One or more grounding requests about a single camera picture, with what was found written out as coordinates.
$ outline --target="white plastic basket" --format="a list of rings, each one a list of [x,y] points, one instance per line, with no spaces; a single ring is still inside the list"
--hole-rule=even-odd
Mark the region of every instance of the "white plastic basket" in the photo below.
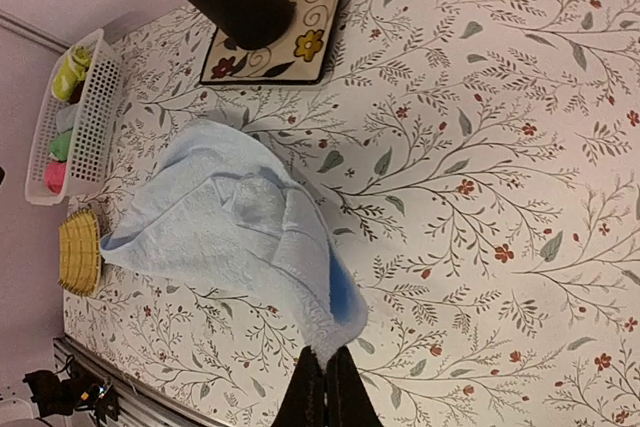
[[[53,79],[67,53],[53,67],[29,156],[25,198],[32,204],[59,204],[67,196],[91,194],[104,185],[116,108],[122,96],[122,61],[103,36],[104,32],[99,29],[74,44],[74,47],[85,47],[92,55],[82,96],[77,104],[78,113],[71,135],[66,175],[59,194],[47,188],[44,172],[51,162],[49,144],[58,135],[56,113],[69,106],[51,94]]]

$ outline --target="light blue towel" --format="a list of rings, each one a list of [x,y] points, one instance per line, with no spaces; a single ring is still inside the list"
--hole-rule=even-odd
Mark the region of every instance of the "light blue towel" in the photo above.
[[[358,287],[313,198],[266,147],[197,120],[156,172],[102,238],[108,263],[279,305],[322,366],[360,334],[367,306]]]

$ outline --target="square trivet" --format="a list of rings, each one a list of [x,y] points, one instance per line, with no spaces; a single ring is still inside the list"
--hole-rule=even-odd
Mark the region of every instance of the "square trivet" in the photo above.
[[[316,84],[322,80],[340,0],[290,0],[296,6],[293,22],[269,46],[240,49],[220,29],[200,75],[205,85]]]

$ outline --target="floral tablecloth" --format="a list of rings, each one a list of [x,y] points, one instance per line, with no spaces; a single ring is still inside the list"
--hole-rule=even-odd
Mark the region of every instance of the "floral tablecloth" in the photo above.
[[[72,209],[111,228],[187,121],[224,122],[334,229],[383,424],[640,425],[640,0],[345,0],[338,26],[305,88],[199,86],[191,8],[127,36],[109,180]],[[270,425],[302,347],[278,305],[116,267],[65,321],[228,425]]]

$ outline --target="yellow flower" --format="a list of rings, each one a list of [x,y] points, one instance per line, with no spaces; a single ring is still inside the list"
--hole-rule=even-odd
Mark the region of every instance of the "yellow flower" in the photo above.
[[[315,55],[322,50],[323,35],[324,30],[310,30],[305,35],[299,36],[296,39],[297,47],[293,55],[304,57],[305,62],[311,62]]]

